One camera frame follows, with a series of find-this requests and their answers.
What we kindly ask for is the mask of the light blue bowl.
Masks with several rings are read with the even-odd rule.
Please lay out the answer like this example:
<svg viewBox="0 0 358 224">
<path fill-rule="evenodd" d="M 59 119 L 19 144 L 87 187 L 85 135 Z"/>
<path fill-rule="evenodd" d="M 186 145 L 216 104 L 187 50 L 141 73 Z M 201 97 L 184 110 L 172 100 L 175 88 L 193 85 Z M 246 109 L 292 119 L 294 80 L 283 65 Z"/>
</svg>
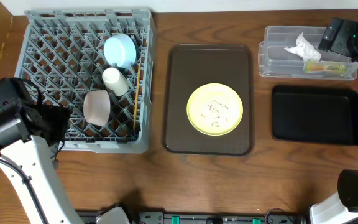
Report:
<svg viewBox="0 0 358 224">
<path fill-rule="evenodd" d="M 114 34 L 105 41 L 103 53 L 109 65 L 119 68 L 128 69 L 137 59 L 134 41 L 128 35 L 121 33 Z"/>
</svg>

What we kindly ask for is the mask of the cream plastic cup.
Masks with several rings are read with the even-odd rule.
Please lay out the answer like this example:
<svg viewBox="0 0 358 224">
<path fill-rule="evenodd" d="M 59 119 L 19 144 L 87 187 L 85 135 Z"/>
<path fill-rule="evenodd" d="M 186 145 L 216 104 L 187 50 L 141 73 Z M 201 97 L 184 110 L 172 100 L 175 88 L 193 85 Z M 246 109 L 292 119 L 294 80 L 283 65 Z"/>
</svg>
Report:
<svg viewBox="0 0 358 224">
<path fill-rule="evenodd" d="M 122 96 L 129 90 L 126 77 L 114 67 L 105 69 L 102 79 L 105 87 L 113 91 L 116 96 Z"/>
</svg>

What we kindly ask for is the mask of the white tissue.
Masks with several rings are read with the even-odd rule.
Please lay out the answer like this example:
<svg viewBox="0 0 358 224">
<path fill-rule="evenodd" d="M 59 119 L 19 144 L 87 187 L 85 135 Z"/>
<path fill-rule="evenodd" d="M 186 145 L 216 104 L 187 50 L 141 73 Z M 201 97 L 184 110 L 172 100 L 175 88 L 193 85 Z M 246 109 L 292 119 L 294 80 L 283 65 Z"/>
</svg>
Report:
<svg viewBox="0 0 358 224">
<path fill-rule="evenodd" d="M 304 62 L 321 60 L 321 54 L 304 38 L 303 33 L 297 37 L 295 43 L 295 47 L 285 47 L 284 49 L 301 57 Z"/>
</svg>

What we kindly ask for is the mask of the green yellow snack wrapper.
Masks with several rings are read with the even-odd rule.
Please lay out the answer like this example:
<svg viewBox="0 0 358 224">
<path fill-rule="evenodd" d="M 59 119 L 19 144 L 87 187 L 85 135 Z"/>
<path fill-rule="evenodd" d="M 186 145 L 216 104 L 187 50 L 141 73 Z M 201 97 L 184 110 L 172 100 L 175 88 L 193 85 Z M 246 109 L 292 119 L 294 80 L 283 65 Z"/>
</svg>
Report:
<svg viewBox="0 0 358 224">
<path fill-rule="evenodd" d="M 304 71 L 306 73 L 333 73 L 343 75 L 347 72 L 344 64 L 334 64 L 333 62 L 323 63 L 317 61 L 307 61 L 304 64 Z"/>
</svg>

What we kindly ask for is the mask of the yellow plate with food scraps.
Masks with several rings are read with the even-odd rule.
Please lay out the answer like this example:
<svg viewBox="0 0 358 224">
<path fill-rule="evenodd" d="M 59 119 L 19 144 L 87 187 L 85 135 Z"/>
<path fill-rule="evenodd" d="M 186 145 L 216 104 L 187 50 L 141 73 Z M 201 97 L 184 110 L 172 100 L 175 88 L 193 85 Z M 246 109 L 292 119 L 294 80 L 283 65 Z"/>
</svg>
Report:
<svg viewBox="0 0 358 224">
<path fill-rule="evenodd" d="M 240 96 L 227 85 L 208 83 L 198 87 L 186 104 L 190 124 L 208 136 L 222 136 L 237 128 L 244 114 Z"/>
</svg>

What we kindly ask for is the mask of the wooden chopstick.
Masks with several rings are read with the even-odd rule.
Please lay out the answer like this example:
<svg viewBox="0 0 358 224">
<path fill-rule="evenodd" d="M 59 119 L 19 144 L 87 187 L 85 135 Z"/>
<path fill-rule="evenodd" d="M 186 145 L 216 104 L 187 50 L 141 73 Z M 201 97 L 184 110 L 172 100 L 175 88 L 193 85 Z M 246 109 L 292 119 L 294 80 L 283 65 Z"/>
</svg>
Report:
<svg viewBox="0 0 358 224">
<path fill-rule="evenodd" d="M 138 64 L 137 70 L 137 83 L 136 83 L 136 92 L 135 92 L 135 102 L 134 102 L 134 117 L 133 117 L 133 130 L 136 130 L 136 119 L 137 119 L 137 108 L 138 108 L 138 99 L 139 99 L 139 85 L 140 85 L 140 73 L 141 73 L 141 63 Z"/>
</svg>

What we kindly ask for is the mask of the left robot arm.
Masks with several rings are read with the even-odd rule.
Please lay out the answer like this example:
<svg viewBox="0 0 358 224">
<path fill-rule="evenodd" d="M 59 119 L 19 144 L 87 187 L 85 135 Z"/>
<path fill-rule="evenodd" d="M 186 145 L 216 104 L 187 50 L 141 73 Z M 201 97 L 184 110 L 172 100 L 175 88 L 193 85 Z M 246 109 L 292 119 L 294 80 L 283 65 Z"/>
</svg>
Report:
<svg viewBox="0 0 358 224">
<path fill-rule="evenodd" d="M 31 81 L 0 79 L 0 169 L 31 223 L 82 223 L 55 172 L 70 110 L 33 100 Z"/>
</svg>

